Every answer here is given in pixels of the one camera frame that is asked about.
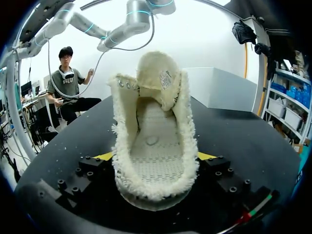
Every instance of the metal shelf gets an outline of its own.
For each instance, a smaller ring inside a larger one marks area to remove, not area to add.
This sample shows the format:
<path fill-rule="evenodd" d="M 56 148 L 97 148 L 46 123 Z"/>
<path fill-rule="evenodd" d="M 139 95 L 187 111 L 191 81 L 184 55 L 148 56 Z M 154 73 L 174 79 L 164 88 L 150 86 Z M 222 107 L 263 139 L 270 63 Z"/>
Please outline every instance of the metal shelf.
<path fill-rule="evenodd" d="M 305 79 L 301 76 L 298 76 L 294 73 L 291 73 L 291 72 L 288 72 L 288 71 L 285 71 L 285 70 L 282 70 L 282 69 L 278 69 L 276 68 L 276 73 L 282 77 L 285 77 L 287 79 L 291 79 L 291 80 L 294 80 L 296 82 L 300 82 L 300 83 L 307 83 L 309 85 L 311 85 L 311 81 L 309 81 L 308 79 Z"/>
<path fill-rule="evenodd" d="M 282 93 L 282 92 L 280 92 L 280 91 L 278 91 L 276 89 L 272 89 L 272 88 L 269 88 L 269 91 L 272 91 L 272 92 L 274 92 L 274 93 L 276 93 L 276 94 L 278 94 L 278 95 L 280 95 L 280 96 L 290 100 L 294 104 L 296 104 L 299 107 L 301 107 L 304 111 L 309 112 L 309 109 L 305 105 L 303 105 L 301 102 L 297 101 L 296 99 L 293 99 L 292 97 L 288 96 L 287 94 Z"/>
<path fill-rule="evenodd" d="M 270 115 L 274 116 L 275 118 L 277 118 L 279 121 L 281 121 L 282 124 L 284 124 L 286 127 L 288 127 L 293 133 L 296 134 L 296 136 L 301 140 L 302 139 L 302 135 L 297 132 L 294 128 L 292 128 L 288 123 L 285 122 L 285 120 L 281 117 L 278 117 L 276 114 L 272 113 L 271 111 L 269 111 L 268 109 L 265 109 L 265 111 L 267 113 L 269 113 Z"/>

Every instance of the white pole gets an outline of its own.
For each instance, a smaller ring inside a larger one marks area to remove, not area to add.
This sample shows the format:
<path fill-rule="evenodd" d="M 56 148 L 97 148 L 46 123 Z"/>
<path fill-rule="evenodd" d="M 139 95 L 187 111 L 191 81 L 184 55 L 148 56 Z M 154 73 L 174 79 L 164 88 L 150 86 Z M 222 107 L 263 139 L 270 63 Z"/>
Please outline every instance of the white pole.
<path fill-rule="evenodd" d="M 25 150 L 28 158 L 32 161 L 35 158 L 35 153 L 33 149 L 31 148 L 31 145 L 29 141 L 27 140 L 27 137 L 24 134 L 23 126 L 20 122 L 20 116 L 19 111 L 17 108 L 17 103 L 15 99 L 15 90 L 14 90 L 14 68 L 15 68 L 15 61 L 16 61 L 16 55 L 11 54 L 8 63 L 7 63 L 7 73 L 6 73 L 6 85 L 7 85 L 7 98 L 8 98 L 8 104 L 9 104 L 9 110 L 11 119 L 13 122 L 13 125 L 16 129 L 16 133 L 18 135 L 20 144 L 22 145 L 23 149 Z"/>

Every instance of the black pants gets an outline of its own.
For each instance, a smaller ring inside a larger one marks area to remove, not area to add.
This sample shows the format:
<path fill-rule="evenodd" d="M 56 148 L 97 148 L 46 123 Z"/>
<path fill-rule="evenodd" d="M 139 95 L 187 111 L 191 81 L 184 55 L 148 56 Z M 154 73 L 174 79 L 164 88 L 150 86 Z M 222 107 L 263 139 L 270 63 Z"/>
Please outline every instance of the black pants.
<path fill-rule="evenodd" d="M 60 108 L 60 113 L 63 119 L 67 121 L 67 125 L 69 125 L 71 122 L 73 122 L 77 118 L 75 112 L 87 111 L 91 107 L 94 107 L 99 102 L 101 102 L 101 99 L 99 98 L 81 97 L 74 104 L 64 104 L 64 106 Z"/>

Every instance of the man's hand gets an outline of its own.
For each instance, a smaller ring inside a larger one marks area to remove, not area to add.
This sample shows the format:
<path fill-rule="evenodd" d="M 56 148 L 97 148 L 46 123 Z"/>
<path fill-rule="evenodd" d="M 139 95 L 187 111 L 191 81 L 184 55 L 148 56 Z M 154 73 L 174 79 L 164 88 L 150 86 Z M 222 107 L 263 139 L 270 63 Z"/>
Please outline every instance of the man's hand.
<path fill-rule="evenodd" d="M 58 107 L 60 107 L 61 105 L 63 105 L 63 103 L 62 102 L 59 102 L 59 101 L 61 101 L 62 100 L 62 98 L 55 98 L 54 99 L 54 105 L 58 108 Z"/>
<path fill-rule="evenodd" d="M 94 74 L 94 69 L 91 68 L 91 69 L 89 70 L 89 72 L 88 72 L 88 77 L 93 76 L 93 74 Z"/>

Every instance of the shoe label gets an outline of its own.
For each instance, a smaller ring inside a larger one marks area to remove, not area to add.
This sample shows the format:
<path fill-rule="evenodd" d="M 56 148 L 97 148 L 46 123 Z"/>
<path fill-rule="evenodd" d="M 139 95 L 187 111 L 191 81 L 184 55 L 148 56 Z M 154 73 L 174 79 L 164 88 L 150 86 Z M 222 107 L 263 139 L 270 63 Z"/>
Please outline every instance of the shoe label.
<path fill-rule="evenodd" d="M 162 88 L 165 90 L 171 85 L 171 75 L 169 71 L 162 71 L 159 75 Z"/>

